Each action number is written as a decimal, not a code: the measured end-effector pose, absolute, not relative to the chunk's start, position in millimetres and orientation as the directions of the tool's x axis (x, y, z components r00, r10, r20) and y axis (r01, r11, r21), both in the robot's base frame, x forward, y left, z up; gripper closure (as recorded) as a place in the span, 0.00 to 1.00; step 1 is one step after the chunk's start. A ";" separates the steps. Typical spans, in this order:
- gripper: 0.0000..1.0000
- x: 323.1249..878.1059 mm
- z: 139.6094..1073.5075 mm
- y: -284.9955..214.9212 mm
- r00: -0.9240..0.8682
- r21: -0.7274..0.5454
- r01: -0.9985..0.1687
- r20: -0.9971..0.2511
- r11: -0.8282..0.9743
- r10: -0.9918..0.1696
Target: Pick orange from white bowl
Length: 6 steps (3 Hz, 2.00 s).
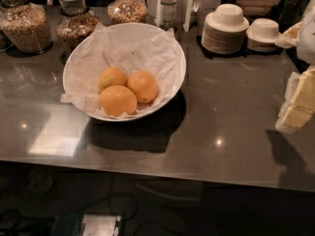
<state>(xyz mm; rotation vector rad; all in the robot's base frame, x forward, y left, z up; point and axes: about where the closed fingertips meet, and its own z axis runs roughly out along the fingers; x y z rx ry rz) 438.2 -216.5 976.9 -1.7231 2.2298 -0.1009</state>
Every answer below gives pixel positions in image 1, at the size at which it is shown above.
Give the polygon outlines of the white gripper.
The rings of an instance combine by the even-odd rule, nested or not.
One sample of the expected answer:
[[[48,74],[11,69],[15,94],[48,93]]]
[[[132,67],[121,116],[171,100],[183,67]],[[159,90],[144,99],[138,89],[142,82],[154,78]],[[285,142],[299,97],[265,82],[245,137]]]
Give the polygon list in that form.
[[[281,27],[275,45],[281,48],[296,48],[297,58],[315,64],[315,7],[298,21],[306,0],[284,0],[278,17]],[[302,74],[293,72],[288,79],[284,103],[278,115],[276,129],[282,133],[300,130],[315,113],[315,67],[309,67]]]

